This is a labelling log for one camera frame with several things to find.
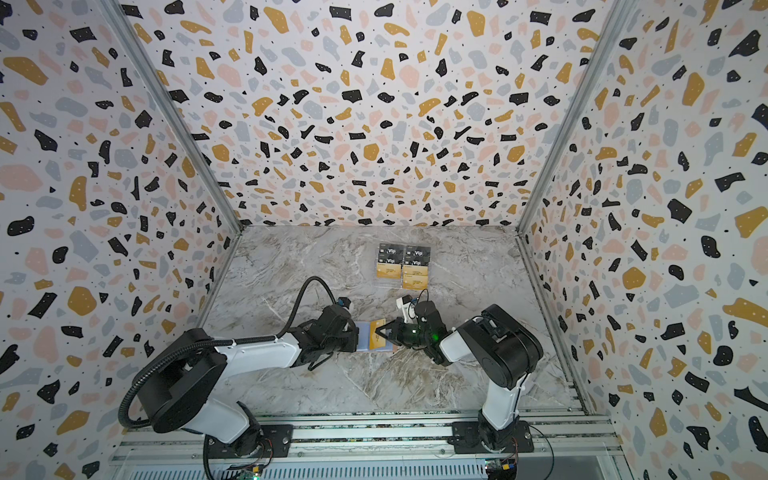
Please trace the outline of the tan leather card holder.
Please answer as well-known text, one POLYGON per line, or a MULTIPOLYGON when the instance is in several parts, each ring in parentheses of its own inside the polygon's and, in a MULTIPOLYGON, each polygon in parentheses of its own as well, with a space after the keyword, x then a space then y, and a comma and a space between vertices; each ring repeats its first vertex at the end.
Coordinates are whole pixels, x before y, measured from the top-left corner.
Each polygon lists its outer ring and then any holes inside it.
POLYGON ((359 329, 359 335, 356 351, 374 353, 395 352, 397 347, 376 333, 376 329, 386 323, 386 319, 370 322, 357 321, 356 326, 359 329))

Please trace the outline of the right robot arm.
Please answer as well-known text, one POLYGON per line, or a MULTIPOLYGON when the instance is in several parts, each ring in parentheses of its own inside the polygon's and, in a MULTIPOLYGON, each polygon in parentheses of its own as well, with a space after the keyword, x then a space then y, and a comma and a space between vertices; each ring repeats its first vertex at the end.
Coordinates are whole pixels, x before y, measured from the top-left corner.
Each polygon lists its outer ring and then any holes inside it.
POLYGON ((496 304, 449 329, 432 301, 402 308, 404 316, 375 329, 397 347, 424 352, 435 364, 449 366, 470 357, 488 378, 478 416, 452 424, 448 443, 459 454, 529 453, 530 425, 520 419, 520 399, 526 381, 543 358, 539 340, 496 304))

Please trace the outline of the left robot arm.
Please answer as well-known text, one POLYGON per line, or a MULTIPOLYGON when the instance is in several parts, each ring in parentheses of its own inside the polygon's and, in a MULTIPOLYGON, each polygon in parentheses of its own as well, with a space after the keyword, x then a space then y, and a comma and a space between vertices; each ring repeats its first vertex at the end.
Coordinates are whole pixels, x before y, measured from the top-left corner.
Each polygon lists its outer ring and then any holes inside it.
POLYGON ((161 434, 206 435, 236 457, 251 456, 269 445, 267 434, 242 402, 216 399, 217 384, 265 369, 313 370, 336 352, 354 352, 358 339, 359 328, 339 303, 278 336, 215 339, 201 328, 191 329, 134 377, 119 421, 161 434))

